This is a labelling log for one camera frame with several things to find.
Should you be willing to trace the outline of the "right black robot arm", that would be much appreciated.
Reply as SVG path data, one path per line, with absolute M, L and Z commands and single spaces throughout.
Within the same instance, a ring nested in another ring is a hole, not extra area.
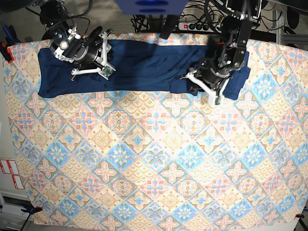
M 71 80 L 74 80 L 76 75 L 94 73 L 108 80 L 116 71 L 108 62 L 108 53 L 112 49 L 108 44 L 111 30 L 103 31 L 99 26 L 89 35 L 77 32 L 77 19 L 90 22 L 85 15 L 91 11 L 93 1 L 90 0 L 85 12 L 79 15 L 71 14 L 64 6 L 63 0 L 42 0 L 36 2 L 36 5 L 40 6 L 40 13 L 28 7 L 26 9 L 39 16 L 41 23 L 48 28 L 48 33 L 53 39 L 50 50 L 54 57 L 76 65 L 71 71 Z

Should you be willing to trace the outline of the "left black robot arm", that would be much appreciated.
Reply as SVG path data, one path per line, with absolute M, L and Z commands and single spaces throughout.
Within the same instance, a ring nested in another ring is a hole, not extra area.
M 223 98 L 236 100 L 248 80 L 250 68 L 246 48 L 253 14 L 260 11 L 255 7 L 261 6 L 251 0 L 215 0 L 213 4 L 225 16 L 218 24 L 214 23 L 208 10 L 209 1 L 205 1 L 205 21 L 217 35 L 210 40 L 212 50 L 183 76 L 192 83 L 191 93 L 204 91 L 208 94 L 207 102 L 212 107 L 219 105 Z

